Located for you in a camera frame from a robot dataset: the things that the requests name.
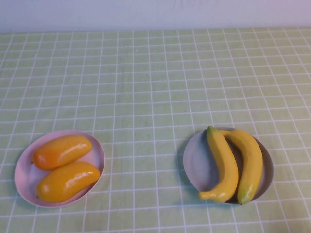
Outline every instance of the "yellow banana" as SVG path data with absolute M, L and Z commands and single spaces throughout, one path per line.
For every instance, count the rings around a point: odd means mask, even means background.
M 221 133 L 242 153 L 243 172 L 238 187 L 238 202 L 246 204 L 253 199 L 260 184 L 263 168 L 261 149 L 256 140 L 243 130 L 221 130 Z
M 213 200 L 214 202 L 226 202 L 237 189 L 238 166 L 225 137 L 219 130 L 209 126 L 207 128 L 207 141 L 216 160 L 219 183 L 210 191 L 199 192 L 199 198 Z

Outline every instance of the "yellow mango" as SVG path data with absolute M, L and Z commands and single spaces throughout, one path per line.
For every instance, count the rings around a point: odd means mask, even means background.
M 46 171 L 69 164 L 92 150 L 92 143 L 82 135 L 65 135 L 39 147 L 33 154 L 34 165 Z
M 66 201 L 96 182 L 99 177 L 100 172 L 94 165 L 73 162 L 47 174 L 37 185 L 37 195 L 46 202 Z

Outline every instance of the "fake fruit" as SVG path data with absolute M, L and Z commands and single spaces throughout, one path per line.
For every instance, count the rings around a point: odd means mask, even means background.
M 261 181 L 263 169 L 261 149 L 256 140 L 243 130 L 221 130 L 221 133 L 242 153 L 243 172 L 238 187 L 238 202 L 246 204 L 253 199 Z
M 199 192 L 199 198 L 214 202 L 226 202 L 234 195 L 238 186 L 238 166 L 229 144 L 219 130 L 209 126 L 207 141 L 216 160 L 219 183 L 210 191 Z
M 100 177 L 99 170 L 88 162 L 77 161 L 47 174 L 37 185 L 38 197 L 46 202 L 72 198 Z
M 51 171 L 69 164 L 92 150 L 92 143 L 82 135 L 65 135 L 39 147 L 33 154 L 34 165 Z

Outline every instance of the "grid pattern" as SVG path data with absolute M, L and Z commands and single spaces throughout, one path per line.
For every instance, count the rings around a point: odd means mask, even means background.
M 311 28 L 0 34 L 1 232 L 311 232 L 310 74 Z M 268 149 L 258 200 L 198 200 L 182 155 L 208 125 Z M 101 142 L 104 173 L 76 204 L 35 208 L 15 164 L 62 129 Z

